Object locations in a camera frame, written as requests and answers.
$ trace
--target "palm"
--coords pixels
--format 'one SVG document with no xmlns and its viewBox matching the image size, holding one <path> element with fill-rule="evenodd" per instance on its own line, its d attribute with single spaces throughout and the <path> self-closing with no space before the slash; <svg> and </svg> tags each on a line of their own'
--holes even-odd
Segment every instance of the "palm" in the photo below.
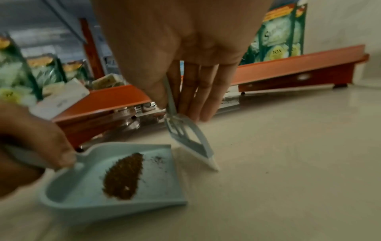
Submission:
<svg viewBox="0 0 381 241">
<path fill-rule="evenodd" d="M 209 120 L 271 4 L 268 0 L 92 0 L 123 76 L 164 108 Z M 184 60 L 180 92 L 179 60 Z"/>
</svg>

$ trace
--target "shelf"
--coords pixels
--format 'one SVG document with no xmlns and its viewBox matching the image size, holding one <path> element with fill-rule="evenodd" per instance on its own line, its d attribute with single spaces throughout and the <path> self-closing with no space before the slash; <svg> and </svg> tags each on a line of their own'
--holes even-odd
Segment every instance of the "shelf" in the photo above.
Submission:
<svg viewBox="0 0 381 241">
<path fill-rule="evenodd" d="M 306 54 L 281 60 L 239 66 L 231 85 L 247 84 L 306 71 L 367 61 L 365 46 L 353 46 L 336 50 Z M 54 119 L 55 122 L 87 116 L 117 108 L 135 106 L 150 99 L 132 85 L 92 91 Z"/>
</svg>

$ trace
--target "brown powder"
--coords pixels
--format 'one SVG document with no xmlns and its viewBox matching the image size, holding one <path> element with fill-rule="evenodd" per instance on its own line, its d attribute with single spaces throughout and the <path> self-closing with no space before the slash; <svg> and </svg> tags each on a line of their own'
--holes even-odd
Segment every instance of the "brown powder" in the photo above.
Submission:
<svg viewBox="0 0 381 241">
<path fill-rule="evenodd" d="M 109 197 L 129 200 L 136 193 L 143 169 L 143 155 L 134 153 L 118 160 L 103 179 L 103 192 Z"/>
</svg>

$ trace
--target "dustpan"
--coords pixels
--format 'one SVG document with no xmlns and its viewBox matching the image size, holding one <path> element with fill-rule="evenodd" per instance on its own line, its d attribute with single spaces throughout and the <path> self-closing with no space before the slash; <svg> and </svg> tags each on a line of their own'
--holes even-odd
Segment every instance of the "dustpan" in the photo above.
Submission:
<svg viewBox="0 0 381 241">
<path fill-rule="evenodd" d="M 169 108 L 166 125 L 171 136 L 200 157 L 213 169 L 218 169 L 209 143 L 190 119 L 176 114 L 169 83 Z M 188 125 L 199 138 L 192 141 L 184 126 Z M 21 147 L 6 146 L 8 152 L 22 163 L 52 168 L 37 153 Z M 138 189 L 130 200 L 110 198 L 103 193 L 103 178 L 119 159 L 133 153 L 143 154 L 142 173 Z M 124 142 L 96 144 L 77 154 L 72 169 L 62 169 L 41 190 L 40 201 L 65 224 L 83 224 L 148 210 L 187 203 L 177 177 L 170 145 L 138 145 Z"/>
</svg>

